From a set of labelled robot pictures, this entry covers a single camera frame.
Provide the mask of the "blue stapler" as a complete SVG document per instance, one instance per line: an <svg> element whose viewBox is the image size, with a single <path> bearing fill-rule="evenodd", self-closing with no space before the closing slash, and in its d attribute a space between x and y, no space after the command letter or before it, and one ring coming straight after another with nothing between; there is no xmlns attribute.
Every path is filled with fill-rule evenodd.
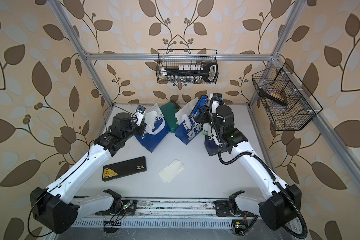
<svg viewBox="0 0 360 240"><path fill-rule="evenodd" d="M195 105L194 109L192 110L190 116L196 119L204 110L204 108L208 105L208 96L202 95L199 97L197 104Z"/></svg>

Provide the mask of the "dark blue bag white handles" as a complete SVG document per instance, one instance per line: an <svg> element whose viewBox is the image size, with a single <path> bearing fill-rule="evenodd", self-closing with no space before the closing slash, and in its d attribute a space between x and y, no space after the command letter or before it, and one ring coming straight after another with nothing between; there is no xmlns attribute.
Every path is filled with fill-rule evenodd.
<svg viewBox="0 0 360 240"><path fill-rule="evenodd" d="M205 149L210 157L218 154L219 147L215 143L214 136L205 135L204 145L205 145Z"/></svg>

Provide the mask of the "black box yellow label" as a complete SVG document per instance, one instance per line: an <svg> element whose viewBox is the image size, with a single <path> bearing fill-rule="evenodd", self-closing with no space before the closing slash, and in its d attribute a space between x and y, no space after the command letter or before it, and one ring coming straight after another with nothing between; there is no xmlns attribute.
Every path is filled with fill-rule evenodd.
<svg viewBox="0 0 360 240"><path fill-rule="evenodd" d="M102 181L107 182L147 171L145 157L134 158L103 167Z"/></svg>

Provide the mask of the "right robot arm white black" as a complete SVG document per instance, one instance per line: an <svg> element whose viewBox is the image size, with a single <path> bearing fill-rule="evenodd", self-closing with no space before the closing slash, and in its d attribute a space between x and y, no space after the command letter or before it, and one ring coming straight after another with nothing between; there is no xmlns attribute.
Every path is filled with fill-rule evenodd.
<svg viewBox="0 0 360 240"><path fill-rule="evenodd" d="M235 128L232 109L226 105L198 107L196 122L210 126L220 163L241 163L262 193L260 198L246 191L231 194L229 213L239 217L249 212L262 218L273 231L283 228L295 238L306 238L308 227L301 213L301 190L287 184L258 156L246 136Z"/></svg>

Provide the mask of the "green white bag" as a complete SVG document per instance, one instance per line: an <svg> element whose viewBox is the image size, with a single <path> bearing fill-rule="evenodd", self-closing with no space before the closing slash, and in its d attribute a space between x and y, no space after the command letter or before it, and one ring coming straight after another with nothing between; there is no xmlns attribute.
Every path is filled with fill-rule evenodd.
<svg viewBox="0 0 360 240"><path fill-rule="evenodd" d="M203 124L203 135L212 136L211 126L209 123Z"/></svg>

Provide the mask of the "dark object in right basket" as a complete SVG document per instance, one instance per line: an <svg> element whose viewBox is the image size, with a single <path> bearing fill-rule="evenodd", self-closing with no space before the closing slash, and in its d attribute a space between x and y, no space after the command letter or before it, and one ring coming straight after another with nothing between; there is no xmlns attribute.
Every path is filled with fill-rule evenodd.
<svg viewBox="0 0 360 240"><path fill-rule="evenodd" d="M261 89L262 91L262 95L263 97L283 106L286 107L288 104L287 102L284 100L284 98L281 95L275 94L275 93L271 93L267 90Z"/></svg>

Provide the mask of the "aluminium frame rail base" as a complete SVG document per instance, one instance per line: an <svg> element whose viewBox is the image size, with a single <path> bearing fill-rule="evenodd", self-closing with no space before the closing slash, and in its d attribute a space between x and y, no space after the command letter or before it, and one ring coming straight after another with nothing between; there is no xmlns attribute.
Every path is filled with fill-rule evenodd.
<svg viewBox="0 0 360 240"><path fill-rule="evenodd" d="M69 228L103 228L107 233L121 228L225 229L245 235L257 219L277 231L287 229L287 223L296 217L291 211L285 217L274 210L263 215L255 210L242 211L232 199L122 199L115 209L60 222L54 232L62 234Z"/></svg>

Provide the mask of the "black tool set in basket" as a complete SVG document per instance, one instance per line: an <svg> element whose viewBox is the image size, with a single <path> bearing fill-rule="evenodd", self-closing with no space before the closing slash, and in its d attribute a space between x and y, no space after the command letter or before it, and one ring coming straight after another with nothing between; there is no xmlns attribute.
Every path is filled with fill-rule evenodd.
<svg viewBox="0 0 360 240"><path fill-rule="evenodd" d="M216 62L185 64L176 67L160 67L157 73L159 82L212 84L218 79L219 70Z"/></svg>

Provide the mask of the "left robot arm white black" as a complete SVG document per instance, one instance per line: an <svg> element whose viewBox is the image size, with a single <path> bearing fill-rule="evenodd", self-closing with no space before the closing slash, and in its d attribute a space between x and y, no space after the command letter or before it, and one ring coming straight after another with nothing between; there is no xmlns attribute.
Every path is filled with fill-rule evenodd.
<svg viewBox="0 0 360 240"><path fill-rule="evenodd" d="M100 194L74 199L82 185L123 148L132 136L142 135L146 128L144 114L118 113L108 130L93 141L84 156L53 183L42 189L37 187L30 194L31 210L28 218L61 234L75 221L97 212L110 211L117 215L127 208L120 204L121 195L104 190Z"/></svg>

